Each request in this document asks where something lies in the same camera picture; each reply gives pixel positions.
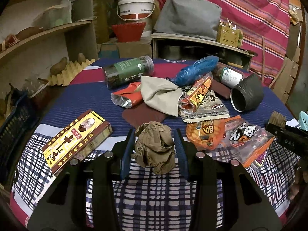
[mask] brown crumpled cloth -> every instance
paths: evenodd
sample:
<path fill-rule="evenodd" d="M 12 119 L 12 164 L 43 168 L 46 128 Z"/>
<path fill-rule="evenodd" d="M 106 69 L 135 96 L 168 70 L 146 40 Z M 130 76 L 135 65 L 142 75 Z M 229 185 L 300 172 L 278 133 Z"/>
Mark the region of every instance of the brown crumpled cloth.
<path fill-rule="evenodd" d="M 175 151 L 171 128 L 159 122 L 144 123 L 136 130 L 138 140 L 131 156 L 142 166 L 150 166 L 157 175 L 170 172 L 175 167 Z"/>

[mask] brown pad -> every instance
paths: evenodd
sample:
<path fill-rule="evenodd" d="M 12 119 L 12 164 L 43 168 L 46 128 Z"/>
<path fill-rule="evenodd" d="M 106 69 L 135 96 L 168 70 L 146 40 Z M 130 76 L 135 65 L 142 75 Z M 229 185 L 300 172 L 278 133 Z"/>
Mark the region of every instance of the brown pad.
<path fill-rule="evenodd" d="M 162 122 L 167 115 L 149 107 L 143 102 L 133 108 L 125 109 L 122 113 L 122 117 L 137 129 L 143 123 L 148 123 L 150 121 Z"/>
<path fill-rule="evenodd" d="M 225 99 L 230 98 L 231 89 L 214 79 L 212 80 L 210 89 Z"/>

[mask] wooden stick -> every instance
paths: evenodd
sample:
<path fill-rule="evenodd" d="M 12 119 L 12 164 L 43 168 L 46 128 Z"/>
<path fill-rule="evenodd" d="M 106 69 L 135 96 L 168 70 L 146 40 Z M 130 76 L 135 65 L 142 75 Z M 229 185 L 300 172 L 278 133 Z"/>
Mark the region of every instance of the wooden stick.
<path fill-rule="evenodd" d="M 243 68 L 242 65 L 238 65 L 238 64 L 235 64 L 235 63 L 233 63 L 233 62 L 228 62 L 228 65 L 233 66 L 233 67 L 237 67 L 237 68 L 240 68 L 240 69 Z"/>
<path fill-rule="evenodd" d="M 263 61 L 262 61 L 262 83 L 264 82 L 264 68 L 265 68 L 265 45 L 264 45 L 264 36 L 262 36 L 262 47 L 263 47 Z"/>
<path fill-rule="evenodd" d="M 271 88 L 271 87 L 274 85 L 274 83 L 276 82 L 276 80 L 279 78 L 279 76 L 280 76 L 281 72 L 284 70 L 286 64 L 287 64 L 287 62 L 284 61 L 284 62 L 283 62 L 282 68 L 279 70 L 278 74 L 276 75 L 276 77 L 274 78 L 274 80 L 273 80 L 273 81 L 271 82 L 271 84 L 269 85 L 269 88 Z"/>

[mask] metal bolt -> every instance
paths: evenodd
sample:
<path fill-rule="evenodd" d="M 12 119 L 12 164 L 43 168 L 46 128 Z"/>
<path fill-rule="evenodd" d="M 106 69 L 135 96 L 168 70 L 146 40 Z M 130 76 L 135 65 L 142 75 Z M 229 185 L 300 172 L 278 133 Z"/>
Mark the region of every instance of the metal bolt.
<path fill-rule="evenodd" d="M 78 164 L 78 162 L 79 162 L 78 159 L 72 159 L 72 160 L 70 160 L 70 165 L 75 166 L 75 165 Z"/>
<path fill-rule="evenodd" d="M 240 162 L 239 162 L 238 160 L 232 159 L 232 160 L 231 160 L 231 164 L 232 164 L 233 166 L 238 166 L 238 165 L 240 164 Z"/>
<path fill-rule="evenodd" d="M 202 158 L 205 157 L 205 153 L 203 153 L 203 152 L 197 152 L 197 153 L 196 153 L 196 157 L 198 157 L 199 159 L 202 159 Z"/>
<path fill-rule="evenodd" d="M 104 156 L 105 156 L 106 158 L 111 158 L 111 157 L 113 157 L 113 153 L 112 153 L 112 151 L 106 151 L 106 152 L 104 153 Z"/>

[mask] plastic wrapper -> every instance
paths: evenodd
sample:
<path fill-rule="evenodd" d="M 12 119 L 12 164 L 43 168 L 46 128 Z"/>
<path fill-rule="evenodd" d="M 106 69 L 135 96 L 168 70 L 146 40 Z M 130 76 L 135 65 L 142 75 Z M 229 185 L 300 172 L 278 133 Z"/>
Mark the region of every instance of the plastic wrapper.
<path fill-rule="evenodd" d="M 225 119 L 187 124 L 186 136 L 198 151 L 213 150 L 224 136 Z"/>
<path fill-rule="evenodd" d="M 251 164 L 251 168 L 256 171 L 256 172 L 260 172 L 260 169 L 263 167 L 264 163 L 265 163 L 265 160 L 267 158 L 269 154 L 269 148 L 267 148 L 262 154 L 260 154 L 258 156 L 258 158 L 256 158 L 252 164 Z"/>
<path fill-rule="evenodd" d="M 127 88 L 113 92 L 111 100 L 115 105 L 131 108 L 143 101 L 140 88 L 141 82 L 132 82 Z"/>
<path fill-rule="evenodd" d="M 217 56 L 204 57 L 196 61 L 193 65 L 181 69 L 176 75 L 174 82 L 180 87 L 192 85 L 196 80 L 212 71 L 216 67 L 217 62 Z"/>
<path fill-rule="evenodd" d="M 211 89 L 206 93 L 202 103 L 194 114 L 185 114 L 182 109 L 179 111 L 183 122 L 187 123 L 230 118 L 228 109 Z"/>
<path fill-rule="evenodd" d="M 184 98 L 179 100 L 179 107 L 185 114 L 191 115 L 199 108 L 211 86 L 212 78 L 212 73 L 209 72 L 196 81 Z"/>
<path fill-rule="evenodd" d="M 28 90 L 28 96 L 32 96 L 42 88 L 46 83 L 37 79 L 35 75 L 32 75 L 29 79 L 25 79 L 25 83 L 23 84 L 22 90 Z"/>
<path fill-rule="evenodd" d="M 236 159 L 244 167 L 249 167 L 274 140 L 274 135 L 240 116 L 225 119 L 225 122 L 224 137 L 212 153 L 215 160 L 228 162 Z"/>

